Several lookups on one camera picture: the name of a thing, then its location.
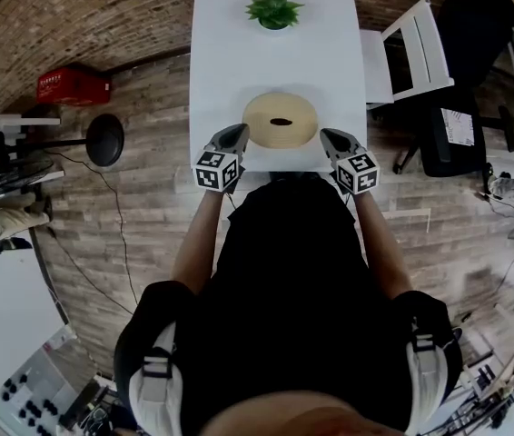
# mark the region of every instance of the green succulent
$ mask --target green succulent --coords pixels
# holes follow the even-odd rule
[[[249,19],[258,19],[267,29],[283,29],[288,25],[298,24],[297,8],[303,6],[287,0],[252,0],[247,5]]]

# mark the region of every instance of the black shirt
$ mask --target black shirt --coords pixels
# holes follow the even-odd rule
[[[178,282],[144,291],[116,349],[120,393],[159,325],[176,321],[185,436],[239,401],[296,390],[338,397],[405,431],[409,325],[371,279],[336,190],[322,179],[270,183],[230,220],[217,272],[200,295]]]

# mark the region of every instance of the paper sheet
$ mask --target paper sheet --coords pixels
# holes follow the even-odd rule
[[[451,144],[475,145],[473,137],[473,118],[470,114],[454,112],[452,110],[440,109],[442,118],[447,129],[447,139]]]

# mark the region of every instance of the white chair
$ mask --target white chair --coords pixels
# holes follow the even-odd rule
[[[409,59],[412,88],[393,94],[384,41],[399,29]],[[420,0],[383,33],[361,31],[361,44],[368,109],[455,84],[449,77],[430,0]]]

